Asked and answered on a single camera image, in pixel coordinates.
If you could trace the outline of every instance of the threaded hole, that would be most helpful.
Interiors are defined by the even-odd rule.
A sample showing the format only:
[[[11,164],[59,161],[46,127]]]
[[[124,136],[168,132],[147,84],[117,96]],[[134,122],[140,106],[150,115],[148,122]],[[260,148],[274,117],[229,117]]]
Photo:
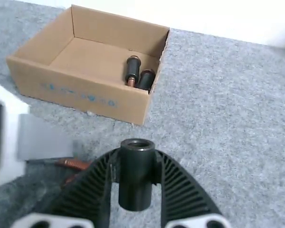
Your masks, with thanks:
[[[145,148],[148,147],[149,144],[147,142],[132,142],[128,144],[129,146],[136,147],[136,148]]]

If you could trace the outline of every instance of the white object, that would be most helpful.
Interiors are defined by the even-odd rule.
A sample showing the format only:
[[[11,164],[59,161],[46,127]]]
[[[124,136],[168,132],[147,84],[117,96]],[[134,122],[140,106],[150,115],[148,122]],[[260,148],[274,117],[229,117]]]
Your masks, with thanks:
[[[0,141],[0,185],[25,173],[26,163],[17,159],[18,129],[21,114],[29,113],[28,104],[0,86],[0,104],[3,106]]]
[[[285,48],[285,0],[21,0],[71,4],[219,37]]]
[[[11,228],[31,228],[34,227],[34,225],[36,228],[94,228],[93,223],[87,219],[46,215],[39,213],[31,213],[20,218],[11,226]]]

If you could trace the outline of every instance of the copper cable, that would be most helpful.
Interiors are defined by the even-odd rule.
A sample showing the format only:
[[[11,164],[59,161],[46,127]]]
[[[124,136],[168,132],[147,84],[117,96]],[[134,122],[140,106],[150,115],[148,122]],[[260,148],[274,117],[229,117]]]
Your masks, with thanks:
[[[134,86],[135,86],[135,78],[130,77],[129,80],[128,80],[127,85],[128,85],[129,87],[134,87]]]
[[[76,169],[76,170],[85,170],[87,169],[92,162],[83,162],[77,159],[60,159],[56,162],[57,165],[61,165],[64,167]]]

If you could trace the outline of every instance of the cardboard box flap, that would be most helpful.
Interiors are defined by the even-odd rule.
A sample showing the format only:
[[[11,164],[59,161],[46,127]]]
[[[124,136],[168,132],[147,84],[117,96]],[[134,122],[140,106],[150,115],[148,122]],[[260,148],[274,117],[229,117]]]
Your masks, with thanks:
[[[72,5],[74,36],[159,58],[169,28]]]
[[[74,31],[72,12],[69,8],[20,47],[14,56],[49,65],[72,38]]]

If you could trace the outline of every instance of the cardboard box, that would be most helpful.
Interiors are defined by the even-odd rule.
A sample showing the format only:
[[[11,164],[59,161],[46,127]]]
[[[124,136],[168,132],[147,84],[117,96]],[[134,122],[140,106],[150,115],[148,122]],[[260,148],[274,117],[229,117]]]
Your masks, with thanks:
[[[169,28],[72,6],[7,57],[21,94],[142,125]],[[157,74],[150,94],[125,85],[126,60]]]

